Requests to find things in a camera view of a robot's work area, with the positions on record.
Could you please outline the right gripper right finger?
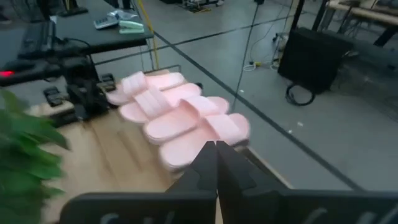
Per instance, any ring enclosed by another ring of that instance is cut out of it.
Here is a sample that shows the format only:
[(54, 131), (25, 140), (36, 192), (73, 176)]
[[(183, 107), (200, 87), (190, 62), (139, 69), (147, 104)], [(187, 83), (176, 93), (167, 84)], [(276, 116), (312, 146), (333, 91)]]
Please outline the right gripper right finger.
[(242, 198), (287, 198), (289, 191), (223, 141), (216, 142), (221, 192)]

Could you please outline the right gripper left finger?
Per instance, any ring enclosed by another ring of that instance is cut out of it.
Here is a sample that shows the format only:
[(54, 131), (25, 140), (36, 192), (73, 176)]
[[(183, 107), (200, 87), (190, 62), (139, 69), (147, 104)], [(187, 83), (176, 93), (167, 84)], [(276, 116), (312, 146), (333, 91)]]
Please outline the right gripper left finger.
[(214, 142), (207, 142), (193, 162), (184, 170), (167, 192), (200, 192), (216, 194), (217, 151)]

